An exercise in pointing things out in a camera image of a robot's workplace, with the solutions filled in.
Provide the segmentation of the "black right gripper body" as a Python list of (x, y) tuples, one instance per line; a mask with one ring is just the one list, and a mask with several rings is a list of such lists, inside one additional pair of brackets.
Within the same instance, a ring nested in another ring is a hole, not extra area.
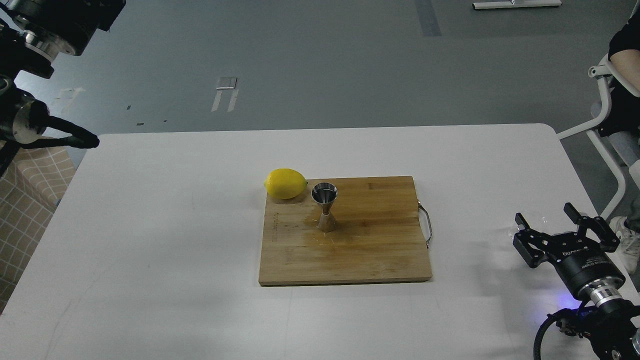
[(597, 244), (551, 249), (550, 263), (571, 296), (579, 301), (590, 300), (590, 290), (586, 289), (589, 284), (604, 280), (618, 290), (626, 282), (623, 273)]

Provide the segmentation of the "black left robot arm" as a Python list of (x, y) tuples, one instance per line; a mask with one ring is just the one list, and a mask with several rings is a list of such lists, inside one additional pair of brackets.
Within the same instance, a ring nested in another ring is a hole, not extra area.
[(57, 55), (80, 56), (97, 30), (107, 32), (126, 6), (124, 0), (3, 0), (0, 27), (1, 172), (20, 150), (69, 146), (92, 149), (99, 138), (50, 114), (48, 106), (20, 89), (28, 72), (43, 79), (54, 73)]

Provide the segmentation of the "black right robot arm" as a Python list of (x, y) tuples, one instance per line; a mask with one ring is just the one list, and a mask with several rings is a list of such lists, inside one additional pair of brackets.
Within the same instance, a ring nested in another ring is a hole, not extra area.
[(535, 334), (533, 358), (541, 359), (544, 335), (555, 325), (568, 337), (588, 340), (601, 360), (637, 360), (639, 328), (633, 319), (639, 316), (639, 306), (621, 295), (626, 280), (610, 259), (620, 240), (602, 217), (583, 215), (571, 203), (563, 210), (576, 230), (547, 234), (532, 228), (520, 212), (514, 217), (518, 230), (512, 244), (527, 266), (551, 264), (580, 303), (576, 309), (547, 315)]

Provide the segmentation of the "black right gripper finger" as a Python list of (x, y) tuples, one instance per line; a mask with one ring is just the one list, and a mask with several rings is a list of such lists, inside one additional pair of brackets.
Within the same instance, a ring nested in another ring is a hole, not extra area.
[(555, 269), (567, 269), (567, 255), (563, 254), (569, 241), (570, 231), (547, 234), (531, 228), (521, 212), (515, 214), (518, 231), (513, 236), (513, 246), (531, 269), (549, 262)]
[(578, 235), (586, 236), (587, 230), (591, 230), (599, 239), (599, 248), (606, 253), (613, 253), (620, 245), (620, 239), (612, 228), (601, 216), (594, 218), (582, 215), (570, 202), (565, 203), (563, 211), (569, 219), (577, 225)]

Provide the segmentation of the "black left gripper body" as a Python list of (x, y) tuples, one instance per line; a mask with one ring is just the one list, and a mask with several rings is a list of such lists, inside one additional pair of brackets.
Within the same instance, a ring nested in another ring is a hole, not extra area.
[(125, 0), (3, 0), (1, 9), (43, 50), (80, 56), (96, 30), (107, 32), (126, 6)]

